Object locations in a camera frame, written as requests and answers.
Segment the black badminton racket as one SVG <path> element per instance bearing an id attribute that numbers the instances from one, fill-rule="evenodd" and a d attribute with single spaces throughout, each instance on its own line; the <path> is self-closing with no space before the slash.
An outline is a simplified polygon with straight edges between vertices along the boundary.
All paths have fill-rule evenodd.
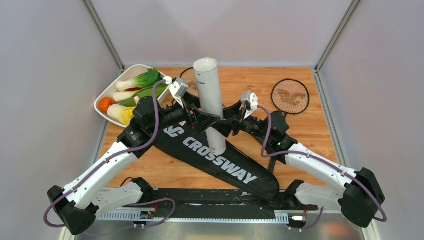
<path id="1" fill-rule="evenodd" d="M 286 122 L 287 115 L 299 115 L 310 104 L 310 93 L 307 87 L 296 79 L 286 78 L 279 81 L 271 91 L 271 102 L 278 110 L 271 113 L 277 122 Z"/>
<path id="2" fill-rule="evenodd" d="M 187 92 L 195 97 L 199 96 L 198 88 L 197 88 L 197 80 L 196 74 L 193 67 L 189 67 L 185 69 L 179 76 L 181 79 L 185 80 L 188 84 Z"/>

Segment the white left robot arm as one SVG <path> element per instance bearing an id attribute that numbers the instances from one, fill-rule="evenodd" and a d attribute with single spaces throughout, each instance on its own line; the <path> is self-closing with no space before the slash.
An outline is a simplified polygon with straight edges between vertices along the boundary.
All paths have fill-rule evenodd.
<path id="1" fill-rule="evenodd" d="M 186 121 L 204 132 L 221 120 L 218 115 L 199 110 L 195 104 L 188 106 L 185 100 L 182 105 L 161 108 L 154 96 L 142 98 L 132 113 L 134 117 L 129 126 L 105 155 L 74 181 L 64 187 L 54 185 L 47 191 L 50 206 L 43 215 L 47 226 L 66 227 L 76 236 L 105 213 L 124 206 L 149 206 L 153 193 L 138 181 L 105 194 L 101 194 L 101 190 L 152 147 L 160 130 Z"/>

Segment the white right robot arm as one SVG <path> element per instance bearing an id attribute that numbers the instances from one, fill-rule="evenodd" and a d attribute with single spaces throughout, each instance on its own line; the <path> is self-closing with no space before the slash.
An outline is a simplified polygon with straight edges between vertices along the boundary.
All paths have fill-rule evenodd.
<path id="1" fill-rule="evenodd" d="M 356 170 L 343 166 L 311 151 L 288 135 L 289 126 L 281 112 L 269 112 L 257 103 L 239 104 L 237 111 L 217 120 L 212 128 L 225 137 L 242 131 L 262 138 L 260 154 L 263 158 L 277 158 L 327 184 L 320 187 L 300 182 L 285 195 L 289 208 L 318 205 L 337 210 L 361 228 L 367 228 L 373 220 L 388 221 L 382 207 L 386 197 L 374 172 L 365 167 Z"/>

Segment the white shuttlecock tube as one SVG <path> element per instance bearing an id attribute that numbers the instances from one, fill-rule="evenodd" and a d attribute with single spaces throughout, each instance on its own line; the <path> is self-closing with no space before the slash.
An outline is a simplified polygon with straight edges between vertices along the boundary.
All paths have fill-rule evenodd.
<path id="1" fill-rule="evenodd" d="M 204 57 L 194 62 L 193 69 L 202 111 L 219 116 L 222 120 L 224 112 L 218 62 Z M 222 155 L 226 151 L 226 138 L 213 127 L 209 127 L 205 133 L 210 151 L 216 156 Z"/>

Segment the black Crossway racket bag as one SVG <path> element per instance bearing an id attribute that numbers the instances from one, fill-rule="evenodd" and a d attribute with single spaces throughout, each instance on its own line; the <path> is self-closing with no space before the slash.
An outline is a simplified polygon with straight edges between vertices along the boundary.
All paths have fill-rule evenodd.
<path id="1" fill-rule="evenodd" d="M 223 154 L 214 155 L 207 135 L 188 124 L 160 130 L 153 144 L 165 154 L 262 200 L 270 201 L 280 192 L 277 178 L 254 159 L 230 142 Z"/>

